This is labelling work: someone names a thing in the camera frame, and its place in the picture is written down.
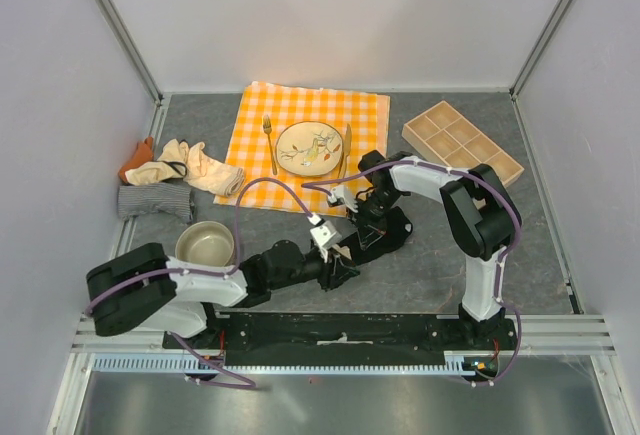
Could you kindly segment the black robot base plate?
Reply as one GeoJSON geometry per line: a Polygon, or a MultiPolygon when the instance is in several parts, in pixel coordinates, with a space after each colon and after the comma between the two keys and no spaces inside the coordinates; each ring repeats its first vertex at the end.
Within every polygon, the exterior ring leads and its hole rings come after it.
{"type": "Polygon", "coordinates": [[[237,367],[441,365],[447,352],[512,350],[516,324],[503,312],[488,323],[430,314],[222,312],[186,340],[202,353],[223,350],[237,367]]]}

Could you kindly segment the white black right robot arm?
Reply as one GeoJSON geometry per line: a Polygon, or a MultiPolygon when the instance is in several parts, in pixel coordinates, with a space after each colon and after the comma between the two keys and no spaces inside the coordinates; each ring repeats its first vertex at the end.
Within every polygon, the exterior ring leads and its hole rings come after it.
{"type": "Polygon", "coordinates": [[[386,158],[377,151],[358,165],[370,183],[347,209],[357,229],[362,263],[404,244],[408,219],[396,205],[412,194],[442,204],[451,235],[465,255],[465,292],[458,336],[467,347],[483,347],[494,336],[492,320],[504,311],[502,278],[506,258],[519,243],[522,219],[494,169],[478,164],[456,169],[407,152],[386,158]]]}

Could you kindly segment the black cream garment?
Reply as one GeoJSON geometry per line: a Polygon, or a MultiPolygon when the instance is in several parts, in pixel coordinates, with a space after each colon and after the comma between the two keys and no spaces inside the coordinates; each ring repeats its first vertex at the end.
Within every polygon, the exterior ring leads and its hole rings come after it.
{"type": "Polygon", "coordinates": [[[386,235],[375,243],[372,241],[366,250],[360,249],[357,230],[338,243],[339,247],[350,248],[352,259],[357,266],[367,264],[399,250],[413,233],[413,225],[400,207],[392,208],[387,213],[386,218],[388,222],[386,235]]]}

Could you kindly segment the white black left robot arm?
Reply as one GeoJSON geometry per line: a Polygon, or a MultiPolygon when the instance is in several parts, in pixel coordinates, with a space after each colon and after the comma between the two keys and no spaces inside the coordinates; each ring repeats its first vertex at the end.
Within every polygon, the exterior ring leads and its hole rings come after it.
{"type": "Polygon", "coordinates": [[[167,256],[160,244],[148,243],[89,271],[86,314],[100,337],[147,327],[208,348],[220,333],[213,305],[255,307],[275,290],[314,280],[328,291],[358,274],[353,260],[337,248],[323,254],[314,247],[304,254],[287,240],[238,267],[181,261],[167,256]]]}

